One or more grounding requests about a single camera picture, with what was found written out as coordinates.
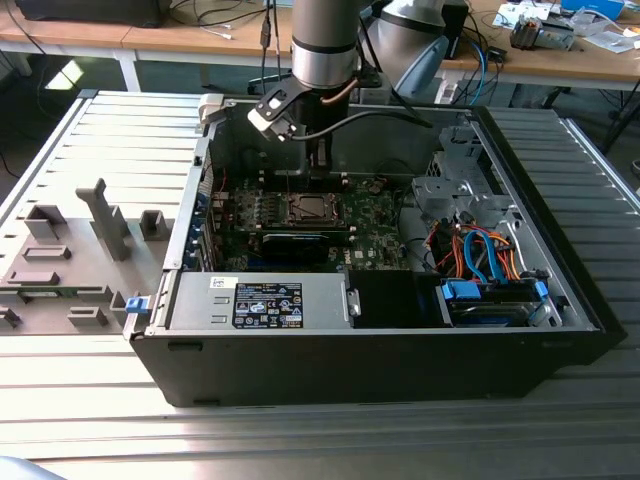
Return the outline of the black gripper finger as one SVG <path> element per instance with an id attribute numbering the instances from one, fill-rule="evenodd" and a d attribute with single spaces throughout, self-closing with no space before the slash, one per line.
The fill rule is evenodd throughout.
<path id="1" fill-rule="evenodd" d="M 327 176 L 331 172 L 333 166 L 332 138 L 321 137 L 308 140 L 305 143 L 305 149 L 311 176 Z"/>

